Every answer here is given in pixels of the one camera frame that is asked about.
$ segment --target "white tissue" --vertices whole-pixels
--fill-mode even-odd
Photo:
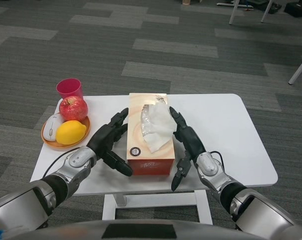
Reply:
[[[172,118],[169,106],[163,102],[155,105],[144,105],[141,114],[143,138],[151,153],[167,143],[176,131],[176,122]]]

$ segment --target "red apple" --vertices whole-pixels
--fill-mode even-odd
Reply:
[[[60,114],[66,120],[84,120],[87,116],[86,102],[79,96],[67,96],[60,103]]]

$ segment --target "lemon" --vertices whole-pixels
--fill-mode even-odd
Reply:
[[[66,121],[59,126],[55,139],[59,144],[70,145],[80,141],[86,131],[86,126],[76,120]]]

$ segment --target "pink cup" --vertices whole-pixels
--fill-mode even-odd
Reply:
[[[63,99],[68,96],[78,96],[83,98],[81,82],[76,78],[67,78],[62,80],[56,85],[56,90]]]

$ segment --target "orange plate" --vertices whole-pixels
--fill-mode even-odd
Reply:
[[[58,143],[57,141],[48,141],[48,140],[46,140],[43,137],[43,130],[44,130],[44,126],[45,126],[46,122],[44,123],[44,125],[42,127],[42,130],[41,130],[41,138],[42,138],[43,142],[45,142],[46,144],[48,144],[50,147],[57,148],[57,149],[65,149],[65,148],[69,148],[71,146],[77,145],[77,144],[79,144],[80,142],[82,142],[86,138],[86,136],[89,134],[90,127],[91,127],[90,119],[88,117],[86,117],[83,121],[81,121],[81,123],[86,126],[85,135],[84,135],[84,137],[80,141],[77,141],[74,144],[63,145],[63,144]]]

